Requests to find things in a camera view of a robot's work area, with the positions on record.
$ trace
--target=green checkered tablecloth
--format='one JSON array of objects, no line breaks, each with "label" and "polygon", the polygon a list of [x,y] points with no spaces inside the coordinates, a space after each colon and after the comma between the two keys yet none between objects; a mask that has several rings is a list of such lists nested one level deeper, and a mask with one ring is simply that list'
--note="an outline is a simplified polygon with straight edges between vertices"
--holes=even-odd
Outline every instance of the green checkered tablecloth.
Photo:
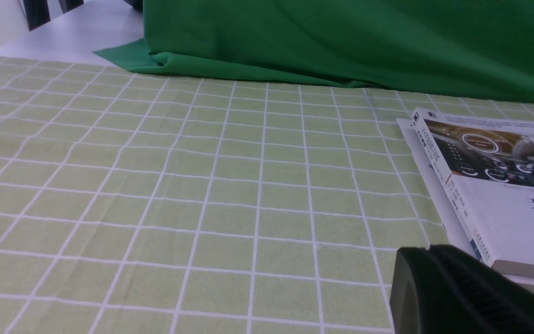
[{"label": "green checkered tablecloth", "polygon": [[446,243],[396,118],[534,105],[0,58],[0,333],[382,334]]}]

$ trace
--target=black object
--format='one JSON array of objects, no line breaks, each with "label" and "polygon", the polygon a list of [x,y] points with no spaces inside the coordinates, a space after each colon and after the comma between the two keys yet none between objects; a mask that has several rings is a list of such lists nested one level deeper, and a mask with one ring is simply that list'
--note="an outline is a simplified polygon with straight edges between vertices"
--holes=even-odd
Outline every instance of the black object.
[{"label": "black object", "polygon": [[397,251],[390,309],[396,334],[534,334],[534,294],[448,245]]},{"label": "black object", "polygon": [[144,0],[125,0],[126,3],[133,6],[138,11],[144,10]]},{"label": "black object", "polygon": [[26,21],[30,31],[44,25],[51,20],[47,0],[24,0]]}]

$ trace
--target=white book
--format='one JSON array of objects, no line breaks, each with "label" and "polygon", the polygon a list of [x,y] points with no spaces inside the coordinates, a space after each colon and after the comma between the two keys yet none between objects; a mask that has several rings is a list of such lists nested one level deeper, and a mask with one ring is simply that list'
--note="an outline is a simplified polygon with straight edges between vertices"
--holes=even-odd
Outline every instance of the white book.
[{"label": "white book", "polygon": [[[405,137],[409,150],[411,150],[413,160],[415,161],[422,179],[424,180],[424,184],[430,193],[430,197],[438,211],[440,220],[445,227],[449,243],[467,254],[476,257],[475,252],[473,251],[473,249],[477,247],[475,245],[475,240],[468,235],[466,230],[464,230],[454,213],[442,184],[436,177],[432,164],[430,164],[426,151],[424,151],[424,148],[418,139],[417,133],[413,127],[413,122],[410,120],[398,119],[397,123],[401,128],[401,132],[403,133],[403,137]],[[505,277],[534,293],[534,278],[515,275],[505,275]]]},{"label": "white book", "polygon": [[534,278],[534,122],[417,108],[413,124],[477,258]]}]

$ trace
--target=white grid lines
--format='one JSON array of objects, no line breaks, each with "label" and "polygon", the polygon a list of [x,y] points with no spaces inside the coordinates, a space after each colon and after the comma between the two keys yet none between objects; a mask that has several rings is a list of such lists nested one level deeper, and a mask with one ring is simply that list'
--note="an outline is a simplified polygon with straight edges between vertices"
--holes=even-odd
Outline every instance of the white grid lines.
[{"label": "white grid lines", "polygon": [[184,271],[183,283],[182,283],[182,286],[180,287],[180,292],[178,293],[178,302],[176,302],[176,310],[174,312],[174,316],[172,317],[172,324],[170,325],[170,334],[174,334],[174,330],[176,330],[176,324],[178,322],[178,314],[179,314],[180,309],[181,309],[182,304],[183,304],[184,293],[185,293],[185,290],[187,288],[187,281],[188,281],[189,275],[191,273],[191,266],[193,266],[193,258],[195,257],[195,250],[196,250],[196,247],[197,247],[197,243],[199,242],[199,231],[201,231],[201,224],[203,224],[203,218],[205,216],[205,210],[207,208],[207,203],[208,203],[208,201],[210,199],[210,192],[211,192],[211,186],[213,184],[213,178],[214,178],[214,175],[216,174],[216,166],[218,164],[217,152],[220,151],[220,146],[221,146],[221,143],[222,143],[222,139],[223,139],[224,133],[226,131],[226,124],[227,124],[226,122],[227,122],[228,116],[229,116],[229,107],[232,105],[232,98],[234,96],[235,88],[236,88],[236,82],[234,82],[234,84],[232,85],[232,92],[230,93],[230,97],[229,97],[228,110],[226,110],[224,126],[222,127],[222,133],[221,133],[220,139],[218,141],[218,147],[216,149],[216,156],[214,157],[214,163],[213,163],[212,168],[211,168],[209,184],[208,184],[207,190],[205,192],[205,199],[203,201],[203,206],[201,208],[201,214],[199,215],[199,222],[197,223],[197,230],[195,231],[195,237],[193,238],[193,246],[191,246],[191,253],[189,254],[189,260],[187,262],[187,269]]},{"label": "white grid lines", "polygon": [[[333,89],[331,89],[331,96],[333,97],[333,101],[335,101],[335,103],[337,103],[337,98],[335,98],[335,93],[333,92]],[[341,114],[339,114],[339,125],[341,126]],[[350,154],[350,149],[347,145],[347,141],[345,140],[345,137],[343,137],[343,142],[345,143],[345,148],[347,149],[347,156],[348,156],[348,159],[350,161],[350,169],[351,169],[351,176],[352,176],[352,180],[354,181],[354,187],[356,188],[356,196],[358,197],[358,204],[360,205],[360,211],[362,212],[362,219],[364,220],[364,227],[365,227],[365,230],[366,230],[366,233],[367,233],[367,237],[368,237],[368,242],[369,242],[369,245],[371,247],[371,253],[372,253],[372,258],[374,260],[374,263],[375,263],[375,270],[376,270],[376,275],[379,279],[379,283],[380,285],[384,285],[384,281],[383,281],[383,277],[382,277],[382,272],[380,270],[380,264],[379,264],[379,261],[378,261],[378,256],[376,255],[376,251],[375,249],[373,249],[373,247],[375,246],[374,244],[374,239],[372,238],[372,232],[370,230],[370,227],[369,227],[369,223],[368,223],[368,218],[366,218],[366,213],[365,213],[365,210],[364,210],[364,203],[362,202],[362,194],[360,193],[360,186],[358,185],[358,180],[356,179],[356,172],[354,171],[354,165],[352,163],[352,160],[351,160],[351,154]],[[384,297],[385,300],[388,300],[388,296],[387,296],[387,293],[386,293],[386,289],[383,287],[381,289],[381,293],[382,293],[382,296]],[[387,314],[388,314],[388,323],[390,324],[391,328],[394,327],[393,325],[393,316],[390,312],[390,308],[387,308]]]},{"label": "white grid lines", "polygon": [[[265,89],[265,101],[269,100],[269,83],[267,83],[267,88]],[[252,321],[251,317],[253,316],[253,303],[254,303],[254,280],[255,280],[255,271],[257,270],[257,248],[259,244],[259,218],[261,217],[261,191],[263,189],[263,163],[265,159],[265,127],[267,126],[267,103],[265,104],[265,110],[263,112],[263,133],[261,140],[261,160],[259,162],[259,186],[257,194],[257,210],[254,215],[254,240],[253,240],[253,261],[251,264],[251,276],[250,276],[250,294],[248,295],[248,321],[246,323],[246,334],[251,334],[252,330]]]},{"label": "white grid lines", "polygon": [[306,132],[304,119],[304,106],[302,104],[302,86],[298,86],[300,99],[300,113],[302,115],[302,140],[305,146],[305,161],[306,161],[306,185],[308,187],[308,208],[310,212],[310,233],[312,236],[312,253],[314,258],[314,277],[316,277],[316,299],[318,303],[318,319],[320,321],[320,334],[324,334],[324,310],[323,310],[323,293],[320,288],[320,275],[318,274],[318,248],[316,244],[316,231],[314,229],[314,212],[312,207],[312,190],[310,187],[310,167],[308,158],[308,148],[306,148]]},{"label": "white grid lines", "polygon": [[[95,80],[95,78],[97,78],[100,74],[102,73],[102,70],[100,70],[100,72],[92,79],[93,81]],[[102,112],[100,114],[100,116],[98,117],[98,119],[96,120],[96,122],[94,123],[94,125],[96,125],[96,123],[100,122],[100,120],[102,120],[102,117],[104,116],[104,114],[106,114],[106,112]],[[62,161],[62,163],[57,167],[57,169],[54,171],[53,174],[51,174],[51,176],[49,177],[49,179],[45,182],[45,184],[43,184],[42,188],[38,191],[38,193],[34,196],[34,198],[32,199],[32,201],[30,203],[28,203],[28,205],[26,205],[26,207],[24,208],[24,210],[22,211],[22,213],[19,215],[18,218],[16,218],[16,221],[14,222],[15,224],[17,224],[17,222],[19,222],[19,220],[21,219],[21,217],[24,216],[24,214],[26,213],[26,211],[28,211],[28,209],[34,204],[34,201],[36,200],[36,198],[38,198],[38,196],[42,193],[43,189],[45,187],[47,187],[47,185],[53,180],[53,178],[55,178],[55,176],[57,175],[57,173],[59,171],[61,171],[61,168],[63,167],[64,163],[67,162],[67,160],[69,159],[70,157],[70,154],[72,152],[72,150],[76,147],[76,145],[79,143],[79,142],[82,142],[83,139],[85,139],[87,137],[87,135],[89,135],[89,133],[92,131],[93,127],[91,127],[85,134],[83,134],[83,136],[77,141],[75,142],[71,148],[68,150],[67,152],[67,155],[65,156],[65,159]],[[108,171],[108,174],[106,176],[106,179],[108,179],[108,176],[110,175],[110,173],[112,172],[112,169],[110,169],[110,171]],[[102,186],[104,186],[104,181],[102,182],[102,184],[100,184],[100,187],[98,190],[101,190]],[[87,207],[87,209],[85,209],[83,211],[83,214],[80,216],[80,220],[83,219],[83,217],[86,215],[86,213],[89,211],[89,208],[91,207],[91,205],[94,203],[95,199],[97,198],[97,194],[94,195],[89,203],[89,206]],[[32,289],[32,292],[30,292],[30,296],[34,297],[36,296],[36,292],[38,292],[38,289],[40,288],[40,286],[45,282],[45,280],[47,279],[49,273],[53,270],[53,268],[55,267],[55,265],[57,264],[57,261],[58,261],[58,258],[59,256],[63,253],[63,251],[65,250],[65,248],[67,247],[67,245],[69,244],[70,240],[72,239],[73,235],[76,233],[76,231],[78,230],[78,228],[80,227],[80,224],[75,224],[74,225],[74,228],[72,229],[72,231],[70,232],[70,234],[68,235],[68,237],[66,238],[65,242],[63,243],[63,245],[61,246],[61,248],[59,249],[59,252],[57,253],[57,257],[55,257],[53,259],[53,261],[51,262],[51,264],[49,264],[48,268],[46,269],[46,271],[44,272],[44,274],[42,275],[42,277],[38,280],[38,283],[36,283],[36,286],[34,287],[34,289]],[[9,324],[9,326],[6,328],[6,334],[8,334],[9,332],[11,332],[11,330],[13,330],[13,327],[18,323],[18,321],[21,319],[22,315],[24,314],[24,312],[26,311],[26,309],[28,309],[28,307],[30,306],[30,302],[32,300],[28,299],[26,301],[26,303],[24,303],[24,305],[22,306],[22,308],[20,309],[20,311],[18,312],[18,314],[16,315],[16,317],[13,319],[13,321]]]}]

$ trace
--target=cover image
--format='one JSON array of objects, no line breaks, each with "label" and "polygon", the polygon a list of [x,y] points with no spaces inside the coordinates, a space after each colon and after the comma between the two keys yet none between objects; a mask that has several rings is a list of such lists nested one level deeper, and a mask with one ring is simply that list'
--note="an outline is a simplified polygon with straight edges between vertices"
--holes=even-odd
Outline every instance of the cover image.
[{"label": "cover image", "polygon": [[425,122],[452,173],[534,187],[534,134]]}]

